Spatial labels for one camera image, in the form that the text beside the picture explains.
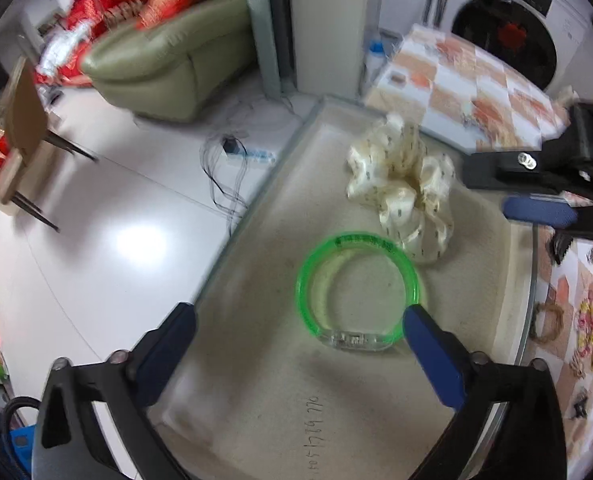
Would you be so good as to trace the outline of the cream polka dot scrunchie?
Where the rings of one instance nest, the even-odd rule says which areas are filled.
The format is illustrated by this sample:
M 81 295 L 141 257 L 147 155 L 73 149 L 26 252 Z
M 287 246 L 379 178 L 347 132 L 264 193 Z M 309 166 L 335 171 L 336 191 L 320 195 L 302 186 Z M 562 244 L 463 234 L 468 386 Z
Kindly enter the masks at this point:
M 450 192 L 456 168 L 432 155 L 419 126 L 397 114 L 377 120 L 347 153 L 349 200 L 377 211 L 387 238 L 415 263 L 433 263 L 453 235 Z

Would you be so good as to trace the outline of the green translucent bangle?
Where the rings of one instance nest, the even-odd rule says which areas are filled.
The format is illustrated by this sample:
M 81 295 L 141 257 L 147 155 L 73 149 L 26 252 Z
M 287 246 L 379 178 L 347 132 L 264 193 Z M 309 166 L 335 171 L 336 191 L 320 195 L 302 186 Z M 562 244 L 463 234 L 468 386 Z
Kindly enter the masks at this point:
M 351 258 L 363 252 L 384 257 L 396 269 L 403 283 L 400 316 L 384 334 L 328 328 L 317 318 L 316 311 L 327 307 L 327 294 L 336 273 Z M 323 344 L 339 350 L 380 352 L 391 348 L 405 337 L 403 312 L 421 304 L 421 281 L 411 260 L 390 240 L 369 232 L 343 232 L 325 240 L 307 257 L 298 271 L 295 283 L 295 304 L 310 335 Z

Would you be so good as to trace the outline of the checkered orange tablecloth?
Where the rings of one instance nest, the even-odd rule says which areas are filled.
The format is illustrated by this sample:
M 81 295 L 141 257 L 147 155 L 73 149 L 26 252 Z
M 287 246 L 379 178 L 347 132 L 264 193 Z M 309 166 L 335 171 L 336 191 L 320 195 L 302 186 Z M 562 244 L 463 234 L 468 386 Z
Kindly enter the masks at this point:
M 520 73 L 463 39 L 420 25 L 403 38 L 366 92 L 368 105 L 410 118 L 468 151 L 535 148 L 558 134 L 566 110 Z M 536 237 L 534 335 L 526 359 L 549 367 L 563 413 L 567 475 L 593 466 L 593 243 L 574 240 L 560 264 Z

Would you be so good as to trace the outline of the white washing machine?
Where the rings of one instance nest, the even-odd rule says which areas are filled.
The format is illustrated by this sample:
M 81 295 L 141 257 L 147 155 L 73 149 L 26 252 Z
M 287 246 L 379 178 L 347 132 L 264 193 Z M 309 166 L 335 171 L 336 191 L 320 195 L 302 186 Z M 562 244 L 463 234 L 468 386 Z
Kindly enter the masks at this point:
M 588 0 L 447 0 L 441 29 L 551 90 L 562 81 L 592 15 Z

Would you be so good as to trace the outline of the beige felt-lined tray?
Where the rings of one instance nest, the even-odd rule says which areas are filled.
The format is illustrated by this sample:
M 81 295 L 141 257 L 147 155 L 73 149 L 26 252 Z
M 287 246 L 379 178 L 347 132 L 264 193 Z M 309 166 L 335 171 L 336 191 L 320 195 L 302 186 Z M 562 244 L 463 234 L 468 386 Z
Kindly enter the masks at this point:
M 453 417 L 401 340 L 382 352 L 333 349 L 305 327 L 298 271 L 331 236 L 385 236 L 377 213 L 347 200 L 351 144 L 382 114 L 325 99 L 283 152 L 197 299 L 198 332 L 159 403 L 155 429 L 200 479 L 408 479 Z M 455 232 L 417 266 L 422 303 L 469 350 L 520 361 L 536 284 L 533 228 L 501 197 L 455 183 Z M 325 328 L 383 333 L 404 288 L 374 252 L 314 278 Z

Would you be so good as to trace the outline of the white bottle blue cap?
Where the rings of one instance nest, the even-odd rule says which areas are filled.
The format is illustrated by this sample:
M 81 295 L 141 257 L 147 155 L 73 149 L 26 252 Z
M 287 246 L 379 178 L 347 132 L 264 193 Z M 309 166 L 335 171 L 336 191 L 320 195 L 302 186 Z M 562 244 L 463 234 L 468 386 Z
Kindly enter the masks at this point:
M 384 44 L 381 40 L 372 40 L 365 56 L 365 78 L 371 82 L 386 62 Z

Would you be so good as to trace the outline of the white power strip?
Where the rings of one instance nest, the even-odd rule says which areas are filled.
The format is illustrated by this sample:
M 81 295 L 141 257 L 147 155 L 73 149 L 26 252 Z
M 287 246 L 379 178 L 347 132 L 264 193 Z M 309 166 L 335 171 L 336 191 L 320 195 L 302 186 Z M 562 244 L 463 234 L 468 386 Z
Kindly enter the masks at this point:
M 261 150 L 260 148 L 247 148 L 240 139 L 226 138 L 222 141 L 222 148 L 229 159 L 244 160 L 249 164 L 263 166 L 273 165 L 277 161 L 274 152 Z

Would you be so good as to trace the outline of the brown wooden chair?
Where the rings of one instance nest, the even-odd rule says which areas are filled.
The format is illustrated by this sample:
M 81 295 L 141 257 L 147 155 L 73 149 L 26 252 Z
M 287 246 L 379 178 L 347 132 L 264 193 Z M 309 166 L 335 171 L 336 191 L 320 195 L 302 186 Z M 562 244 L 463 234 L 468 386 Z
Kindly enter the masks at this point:
M 21 192 L 23 179 L 34 167 L 48 168 L 39 156 L 50 144 L 70 154 L 82 155 L 93 162 L 98 157 L 86 152 L 50 126 L 49 114 L 42 105 L 34 84 L 32 64 L 21 56 L 6 85 L 1 103 L 0 125 L 10 152 L 0 170 L 0 204 L 13 205 L 45 226 L 60 232 L 30 198 Z

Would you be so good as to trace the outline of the green leather sofa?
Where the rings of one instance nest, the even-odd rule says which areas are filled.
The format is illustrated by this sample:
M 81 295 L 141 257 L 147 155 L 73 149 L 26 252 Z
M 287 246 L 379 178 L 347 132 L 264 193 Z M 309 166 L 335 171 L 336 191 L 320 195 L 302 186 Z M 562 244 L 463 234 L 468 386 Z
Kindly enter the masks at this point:
M 131 20 L 95 41 L 80 62 L 110 104 L 137 116 L 190 122 L 227 81 L 256 62 L 246 0 L 199 0 L 148 29 Z

